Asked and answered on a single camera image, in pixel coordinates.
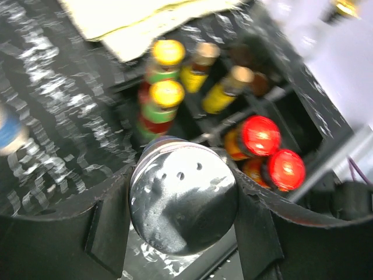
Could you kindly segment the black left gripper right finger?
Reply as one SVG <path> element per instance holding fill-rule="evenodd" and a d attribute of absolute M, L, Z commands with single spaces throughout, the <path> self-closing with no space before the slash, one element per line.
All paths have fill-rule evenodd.
<path fill-rule="evenodd" d="M 244 279 L 372 279 L 372 215 L 345 221 L 312 212 L 233 174 Z"/>

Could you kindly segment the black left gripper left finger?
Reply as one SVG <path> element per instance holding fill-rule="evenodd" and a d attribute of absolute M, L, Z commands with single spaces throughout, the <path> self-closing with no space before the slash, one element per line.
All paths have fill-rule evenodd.
<path fill-rule="evenodd" d="M 33 216 L 1 216 L 1 279 L 118 279 L 133 167 Z"/>

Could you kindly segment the red-lid chili sauce jar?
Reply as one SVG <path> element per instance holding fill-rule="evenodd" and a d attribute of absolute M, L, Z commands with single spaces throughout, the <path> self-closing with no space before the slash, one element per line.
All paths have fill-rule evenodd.
<path fill-rule="evenodd" d="M 281 145 L 278 126 L 261 115 L 248 117 L 224 137 L 224 147 L 233 160 L 267 157 Z"/>
<path fill-rule="evenodd" d="M 303 160 L 289 149 L 281 149 L 266 158 L 247 160 L 242 172 L 263 188 L 282 192 L 297 189 L 306 177 Z"/>

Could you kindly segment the white-lid granule jar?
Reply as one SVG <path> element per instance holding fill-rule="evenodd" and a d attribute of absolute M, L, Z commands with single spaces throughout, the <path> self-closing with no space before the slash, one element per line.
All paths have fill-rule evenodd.
<path fill-rule="evenodd" d="M 26 144 L 28 129 L 21 121 L 1 104 L 1 156 L 10 155 Z"/>
<path fill-rule="evenodd" d="M 154 139 L 132 173 L 129 209 L 136 232 L 156 250 L 175 256 L 206 250 L 237 214 L 232 162 L 221 148 L 174 136 Z"/>

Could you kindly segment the red-lid chili sauce jar front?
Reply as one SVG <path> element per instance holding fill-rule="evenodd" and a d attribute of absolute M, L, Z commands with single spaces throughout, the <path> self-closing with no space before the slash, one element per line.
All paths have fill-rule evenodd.
<path fill-rule="evenodd" d="M 281 145 L 278 126 L 261 115 L 248 117 L 224 137 L 224 147 L 233 160 L 267 157 Z"/>

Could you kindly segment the yellow-label beige-cap bottle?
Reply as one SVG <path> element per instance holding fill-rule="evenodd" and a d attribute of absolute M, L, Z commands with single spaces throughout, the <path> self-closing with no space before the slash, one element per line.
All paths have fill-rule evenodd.
<path fill-rule="evenodd" d="M 198 43 L 189 62 L 182 68 L 180 80 L 189 93 L 196 93 L 206 80 L 210 67 L 220 55 L 214 43 Z"/>
<path fill-rule="evenodd" d="M 229 73 L 215 84 L 202 100 L 202 108 L 208 114 L 218 114 L 230 105 L 254 80 L 254 72 L 243 66 L 233 66 Z"/>

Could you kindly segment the yellow-cap green-label bottle front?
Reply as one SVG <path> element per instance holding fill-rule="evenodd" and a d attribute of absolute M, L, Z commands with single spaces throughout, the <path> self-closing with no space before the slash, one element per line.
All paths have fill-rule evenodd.
<path fill-rule="evenodd" d="M 162 80 L 140 88 L 137 128 L 143 139 L 151 141 L 168 132 L 184 96 L 184 88 L 175 80 Z"/>

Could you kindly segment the yellow-cap green-label bottle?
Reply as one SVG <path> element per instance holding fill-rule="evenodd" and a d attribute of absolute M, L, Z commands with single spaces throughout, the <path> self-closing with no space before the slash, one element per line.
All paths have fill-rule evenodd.
<path fill-rule="evenodd" d="M 145 81 L 152 85 L 159 81 L 177 80 L 184 57 L 185 48 L 179 41 L 156 41 L 146 66 Z"/>
<path fill-rule="evenodd" d="M 143 139 L 151 141 L 168 132 L 184 96 L 184 88 L 175 80 L 162 80 L 140 88 L 137 128 Z"/>

